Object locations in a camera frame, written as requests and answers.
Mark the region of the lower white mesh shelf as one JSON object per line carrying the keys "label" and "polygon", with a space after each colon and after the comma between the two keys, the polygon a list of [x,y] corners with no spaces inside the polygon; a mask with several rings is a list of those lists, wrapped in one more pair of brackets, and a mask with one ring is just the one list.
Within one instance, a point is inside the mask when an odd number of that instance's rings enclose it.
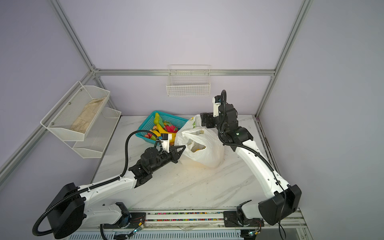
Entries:
{"label": "lower white mesh shelf", "polygon": [[64,141],[83,159],[100,159],[121,118],[121,112],[104,107],[84,141]]}

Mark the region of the yellow fake banana bunch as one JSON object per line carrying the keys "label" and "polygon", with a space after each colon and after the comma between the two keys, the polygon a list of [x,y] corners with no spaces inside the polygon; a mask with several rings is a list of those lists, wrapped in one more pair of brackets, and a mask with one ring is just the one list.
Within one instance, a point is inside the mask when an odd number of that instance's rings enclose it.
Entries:
{"label": "yellow fake banana bunch", "polygon": [[156,135],[157,137],[160,137],[161,134],[170,134],[172,135],[172,138],[170,140],[171,143],[175,142],[176,139],[176,133],[168,132],[165,128],[163,128],[158,122],[154,122],[154,127],[152,129],[152,133]]}

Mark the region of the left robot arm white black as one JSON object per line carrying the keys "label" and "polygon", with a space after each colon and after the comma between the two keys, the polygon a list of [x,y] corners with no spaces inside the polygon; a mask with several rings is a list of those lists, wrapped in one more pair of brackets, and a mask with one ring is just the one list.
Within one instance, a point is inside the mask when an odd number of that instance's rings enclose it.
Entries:
{"label": "left robot arm white black", "polygon": [[141,225],[143,214],[132,215],[122,202],[112,203],[111,197],[144,185],[153,173],[168,163],[178,163],[185,145],[171,146],[171,139],[162,134],[156,146],[147,148],[135,165],[125,163],[123,172],[97,183],[62,187],[46,211],[33,226],[33,235],[53,234],[64,239],[81,227],[99,225],[110,229],[128,229]]}

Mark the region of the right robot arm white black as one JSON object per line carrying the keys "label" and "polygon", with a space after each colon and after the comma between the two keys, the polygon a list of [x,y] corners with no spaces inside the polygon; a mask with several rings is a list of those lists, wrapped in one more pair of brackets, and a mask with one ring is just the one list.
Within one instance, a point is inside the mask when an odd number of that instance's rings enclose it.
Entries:
{"label": "right robot arm white black", "polygon": [[231,147],[259,181],[266,196],[258,203],[258,213],[264,221],[275,225],[297,210],[301,189],[290,185],[262,155],[251,133],[239,125],[233,105],[216,103],[212,113],[201,113],[200,117],[202,126],[217,129],[222,144]]}

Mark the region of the white lemon print plastic bag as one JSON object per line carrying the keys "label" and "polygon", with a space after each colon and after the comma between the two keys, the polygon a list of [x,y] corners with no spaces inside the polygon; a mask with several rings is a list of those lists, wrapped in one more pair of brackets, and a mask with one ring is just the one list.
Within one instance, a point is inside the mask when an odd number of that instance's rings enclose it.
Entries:
{"label": "white lemon print plastic bag", "polygon": [[175,145],[186,147],[179,159],[184,166],[215,169],[223,163],[224,146],[218,133],[202,126],[200,115],[190,118],[177,132]]}

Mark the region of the white mesh shelf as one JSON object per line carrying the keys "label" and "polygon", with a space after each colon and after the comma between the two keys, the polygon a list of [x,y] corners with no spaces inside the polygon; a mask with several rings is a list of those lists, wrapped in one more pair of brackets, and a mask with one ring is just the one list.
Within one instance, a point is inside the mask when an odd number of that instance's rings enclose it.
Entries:
{"label": "white mesh shelf", "polygon": [[83,159],[100,159],[121,118],[121,112],[104,107],[84,141],[64,141]]}
{"label": "white mesh shelf", "polygon": [[[85,134],[70,130],[71,125],[81,114],[83,108],[93,99],[106,97],[99,111],[91,122]],[[54,134],[61,141],[84,141],[95,120],[106,106],[110,98],[110,91],[96,87],[83,85],[76,82],[66,93],[61,101],[57,103],[40,121],[41,125]]]}

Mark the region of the upper white mesh shelf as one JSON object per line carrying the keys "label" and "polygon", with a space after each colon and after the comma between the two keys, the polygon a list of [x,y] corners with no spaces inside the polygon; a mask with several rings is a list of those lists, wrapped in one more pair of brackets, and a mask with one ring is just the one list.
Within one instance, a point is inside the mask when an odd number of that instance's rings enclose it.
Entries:
{"label": "upper white mesh shelf", "polygon": [[[91,122],[85,134],[70,130],[71,125],[81,114],[83,108],[93,99],[106,97],[99,111]],[[110,91],[96,87],[83,85],[76,82],[66,93],[61,101],[57,103],[40,121],[41,125],[54,134],[61,141],[84,141],[95,120],[106,106],[110,98]]]}

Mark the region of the beige cloth in shelf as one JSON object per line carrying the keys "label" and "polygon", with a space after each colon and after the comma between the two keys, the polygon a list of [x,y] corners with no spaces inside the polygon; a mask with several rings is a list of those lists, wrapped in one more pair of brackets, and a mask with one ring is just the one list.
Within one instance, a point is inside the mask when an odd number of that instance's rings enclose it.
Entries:
{"label": "beige cloth in shelf", "polygon": [[76,118],[74,123],[71,125],[70,130],[78,133],[85,134],[87,129],[90,127],[91,122],[99,111],[102,103],[104,103],[106,97],[93,99],[85,105],[81,114]]}

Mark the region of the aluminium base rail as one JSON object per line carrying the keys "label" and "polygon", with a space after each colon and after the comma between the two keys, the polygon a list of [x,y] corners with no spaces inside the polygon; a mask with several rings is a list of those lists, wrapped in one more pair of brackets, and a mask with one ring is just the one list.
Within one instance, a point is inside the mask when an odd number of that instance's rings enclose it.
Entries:
{"label": "aluminium base rail", "polygon": [[123,229],[105,225],[82,227],[69,240],[311,240],[309,227],[296,211],[279,224],[237,220],[232,210],[132,211]]}

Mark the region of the pink fake dragon fruit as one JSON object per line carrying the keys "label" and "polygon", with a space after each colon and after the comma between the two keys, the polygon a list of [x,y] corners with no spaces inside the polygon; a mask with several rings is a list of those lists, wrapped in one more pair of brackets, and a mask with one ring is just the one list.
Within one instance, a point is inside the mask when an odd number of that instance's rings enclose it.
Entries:
{"label": "pink fake dragon fruit", "polygon": [[165,130],[168,133],[177,133],[179,129],[174,125],[165,125]]}

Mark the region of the green fake leafy fruit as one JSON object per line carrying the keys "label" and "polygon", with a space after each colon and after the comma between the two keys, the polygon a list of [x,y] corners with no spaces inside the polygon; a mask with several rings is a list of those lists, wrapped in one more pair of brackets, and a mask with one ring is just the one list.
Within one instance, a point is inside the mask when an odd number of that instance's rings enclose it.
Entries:
{"label": "green fake leafy fruit", "polygon": [[158,112],[155,113],[154,124],[156,126],[161,126],[163,129],[165,128],[163,119],[161,118],[161,116]]}

